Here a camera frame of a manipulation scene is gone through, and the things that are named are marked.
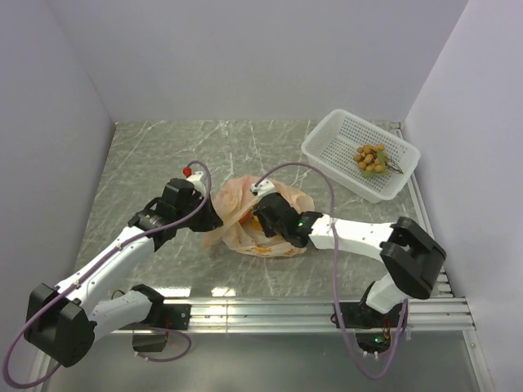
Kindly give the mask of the peach plastic bag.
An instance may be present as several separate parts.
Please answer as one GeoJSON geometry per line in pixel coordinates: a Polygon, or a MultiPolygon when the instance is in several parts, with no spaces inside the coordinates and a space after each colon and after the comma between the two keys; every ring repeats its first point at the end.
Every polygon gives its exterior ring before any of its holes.
{"type": "Polygon", "coordinates": [[[258,219],[253,215],[257,199],[251,193],[251,185],[258,181],[256,176],[241,176],[228,180],[212,201],[223,226],[207,232],[202,245],[210,248],[222,241],[231,251],[257,257],[292,257],[304,253],[276,235],[264,235],[258,219]]]}

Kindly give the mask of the bunch of brown longans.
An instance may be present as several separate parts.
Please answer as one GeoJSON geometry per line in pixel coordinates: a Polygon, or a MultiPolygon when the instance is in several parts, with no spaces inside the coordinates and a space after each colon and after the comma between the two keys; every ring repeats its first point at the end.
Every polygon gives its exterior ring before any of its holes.
{"type": "Polygon", "coordinates": [[[404,174],[400,165],[388,154],[384,144],[358,147],[353,160],[364,178],[404,174]]]}

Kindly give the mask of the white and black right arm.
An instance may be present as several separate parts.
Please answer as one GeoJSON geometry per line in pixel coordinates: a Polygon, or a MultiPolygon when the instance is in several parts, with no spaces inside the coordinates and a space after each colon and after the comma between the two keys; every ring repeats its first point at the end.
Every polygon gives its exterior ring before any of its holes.
{"type": "Polygon", "coordinates": [[[428,299],[445,262],[446,252],[415,220],[371,224],[335,219],[320,212],[297,212],[278,193],[253,208],[264,235],[279,235],[297,248],[314,247],[367,256],[380,261],[387,273],[372,282],[360,303],[343,310],[347,327],[381,327],[406,299],[428,299]]]}

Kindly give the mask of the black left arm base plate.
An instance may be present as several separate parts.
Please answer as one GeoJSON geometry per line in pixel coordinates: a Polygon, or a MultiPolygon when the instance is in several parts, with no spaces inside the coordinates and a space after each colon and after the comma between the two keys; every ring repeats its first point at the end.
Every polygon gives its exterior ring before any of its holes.
{"type": "Polygon", "coordinates": [[[125,310],[117,317],[119,327],[131,324],[143,324],[148,327],[161,327],[185,331],[189,326],[191,305],[158,305],[148,304],[125,310]]]}

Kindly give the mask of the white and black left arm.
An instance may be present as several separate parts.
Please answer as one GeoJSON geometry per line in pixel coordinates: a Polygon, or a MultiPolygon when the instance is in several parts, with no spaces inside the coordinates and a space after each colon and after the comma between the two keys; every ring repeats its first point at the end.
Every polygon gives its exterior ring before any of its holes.
{"type": "Polygon", "coordinates": [[[112,283],[172,240],[180,229],[195,233],[219,228],[222,220],[210,199],[211,181],[201,172],[171,179],[161,196],[135,213],[117,238],[78,272],[29,296],[25,340],[69,368],[111,332],[140,323],[168,325],[164,297],[145,284],[104,301],[112,283]]]}

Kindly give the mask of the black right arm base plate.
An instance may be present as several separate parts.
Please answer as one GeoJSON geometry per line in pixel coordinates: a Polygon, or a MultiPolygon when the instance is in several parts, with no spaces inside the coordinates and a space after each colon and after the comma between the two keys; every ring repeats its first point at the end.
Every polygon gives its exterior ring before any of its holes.
{"type": "Polygon", "coordinates": [[[387,314],[381,314],[365,304],[355,302],[341,302],[339,307],[346,328],[375,329],[397,327],[403,305],[395,305],[387,314]]]}

